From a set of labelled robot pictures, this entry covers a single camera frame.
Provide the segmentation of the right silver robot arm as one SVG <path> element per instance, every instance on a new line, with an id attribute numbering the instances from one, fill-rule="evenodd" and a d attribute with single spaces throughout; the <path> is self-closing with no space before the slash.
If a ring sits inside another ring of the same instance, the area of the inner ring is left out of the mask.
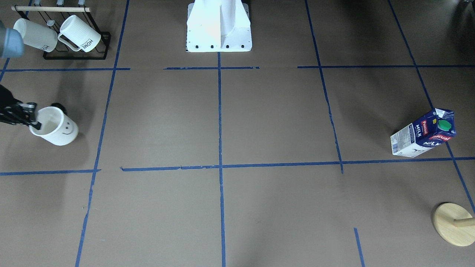
<path id="1" fill-rule="evenodd" d="M 1 23 L 0 29 L 1 58 L 21 57 L 24 43 L 20 33 L 7 28 Z M 26 125 L 40 130 L 42 124 L 37 121 L 37 103 L 24 103 L 16 98 L 10 90 L 0 86 L 0 121 L 9 125 Z"/>

